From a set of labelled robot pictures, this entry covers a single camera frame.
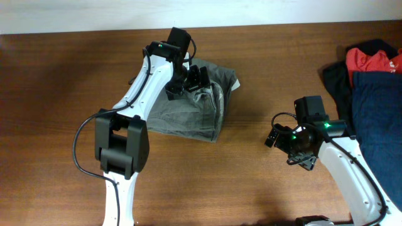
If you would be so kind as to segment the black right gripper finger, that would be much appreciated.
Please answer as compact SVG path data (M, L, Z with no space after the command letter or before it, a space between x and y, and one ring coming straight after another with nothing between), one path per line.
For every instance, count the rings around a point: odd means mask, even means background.
M280 141L284 138L284 135L278 132L278 130L284 130L285 128L281 124L275 124L274 127L271 129L269 135L267 136L264 144L272 148L277 141Z
M314 169L316 161L317 157L313 154L298 153L294 155L289 154L286 163L290 166L298 165L307 171L311 171Z

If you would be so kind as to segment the grey shorts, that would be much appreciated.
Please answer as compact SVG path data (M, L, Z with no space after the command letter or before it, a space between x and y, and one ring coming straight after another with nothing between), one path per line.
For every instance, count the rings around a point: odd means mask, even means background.
M214 143L222 129L231 93L240 83L233 68L199 58L192 63L207 69L211 85L173 100L162 90L149 113L147 127L153 132Z

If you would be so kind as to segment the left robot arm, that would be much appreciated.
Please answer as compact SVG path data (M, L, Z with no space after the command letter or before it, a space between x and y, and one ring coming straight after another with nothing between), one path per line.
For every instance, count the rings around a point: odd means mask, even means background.
M167 40L147 45L127 93L95 118L95 158L106 181L104 225L134 225L134 187L149 155L146 121L160 92L173 100L210 85L207 69L191 64L193 43L187 31L172 28Z

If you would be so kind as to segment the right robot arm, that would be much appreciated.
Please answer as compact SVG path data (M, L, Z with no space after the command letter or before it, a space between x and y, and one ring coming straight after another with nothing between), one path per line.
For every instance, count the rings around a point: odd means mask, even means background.
M286 153L287 164L311 171L320 161L344 197L353 225L401 225L401 210L366 163L344 120L330 120L321 96L295 100L294 128L271 121L265 145Z

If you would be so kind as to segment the black garment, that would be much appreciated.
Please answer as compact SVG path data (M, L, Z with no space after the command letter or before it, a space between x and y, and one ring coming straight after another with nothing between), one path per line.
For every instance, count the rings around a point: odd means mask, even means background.
M347 133L350 136L356 134L352 120L352 88L349 82L349 74L346 66L346 54L352 48L358 48L369 56L373 56L379 50L386 52L389 59L401 54L401 50L396 49L382 39L363 41L345 48L345 59L324 67L322 70L322 80L327 92L334 99L337 106L339 119L346 121Z

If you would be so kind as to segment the navy blue garment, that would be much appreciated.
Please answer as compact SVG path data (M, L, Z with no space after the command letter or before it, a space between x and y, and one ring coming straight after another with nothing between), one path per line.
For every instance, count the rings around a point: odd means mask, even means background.
M366 163L401 209L401 75L355 72L352 121Z

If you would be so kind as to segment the red garment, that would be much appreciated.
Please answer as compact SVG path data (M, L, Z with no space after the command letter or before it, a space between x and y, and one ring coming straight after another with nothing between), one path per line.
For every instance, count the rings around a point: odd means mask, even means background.
M354 86L354 72L401 73L401 54L389 59L383 50L369 56L358 48L352 48L347 52L345 62L351 87Z

